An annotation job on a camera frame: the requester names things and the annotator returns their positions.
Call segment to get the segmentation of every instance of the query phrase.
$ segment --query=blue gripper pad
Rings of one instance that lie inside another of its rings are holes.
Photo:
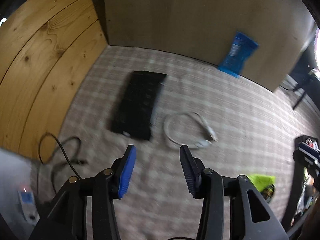
[[[132,175],[134,163],[136,161],[136,148],[134,146],[131,147],[131,150],[129,152],[127,161],[124,165],[124,168],[122,170],[122,173],[120,175],[120,184],[118,189],[118,195],[120,198],[123,198],[123,196],[127,193],[130,178]]]

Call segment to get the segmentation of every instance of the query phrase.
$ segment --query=wall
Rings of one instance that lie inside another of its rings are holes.
[[[110,45],[218,65],[236,31],[260,44],[241,75],[273,91],[297,62],[313,18],[301,0],[105,0]]]

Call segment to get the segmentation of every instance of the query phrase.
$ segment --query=white cable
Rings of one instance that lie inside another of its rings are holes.
[[[179,146],[186,144],[186,143],[180,143],[178,141],[175,141],[169,134],[169,124],[172,121],[173,117],[178,116],[178,115],[187,115],[187,116],[191,117],[196,122],[198,122],[199,125],[204,129],[204,131],[210,136],[210,140],[200,140],[198,142],[193,142],[191,144],[190,143],[187,144],[189,149],[205,148],[205,147],[208,147],[209,145],[211,145],[213,141],[217,141],[216,133],[214,132],[214,130],[209,126],[206,119],[204,117],[202,117],[200,114],[198,114],[197,112],[178,112],[175,114],[168,114],[166,116],[166,118],[164,119],[164,134],[166,135],[166,137],[170,141],[172,141],[173,143],[175,143]],[[196,119],[194,115],[197,115],[201,121]]]

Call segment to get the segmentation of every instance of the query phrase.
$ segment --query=wooden board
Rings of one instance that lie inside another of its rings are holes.
[[[45,78],[74,40],[96,20],[92,0],[77,0],[44,24],[16,56],[0,84],[3,147],[18,152],[29,111]]]
[[[236,31],[259,49],[243,76],[273,91],[313,27],[301,0],[105,0],[110,45],[169,51],[220,64]]]
[[[99,21],[86,29],[55,64],[31,108],[19,153],[38,158],[39,139],[45,132],[58,136],[70,103],[92,64],[106,47]],[[42,159],[52,154],[55,141],[46,138]]]
[[[0,83],[16,55],[41,26],[76,0],[28,0],[0,28]]]

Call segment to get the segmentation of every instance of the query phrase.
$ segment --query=green cloth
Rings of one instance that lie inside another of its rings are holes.
[[[251,180],[252,184],[255,185],[257,190],[261,192],[266,187],[268,187],[271,184],[275,184],[276,177],[275,176],[268,176],[268,175],[261,175],[261,174],[251,174],[248,176],[248,178]]]

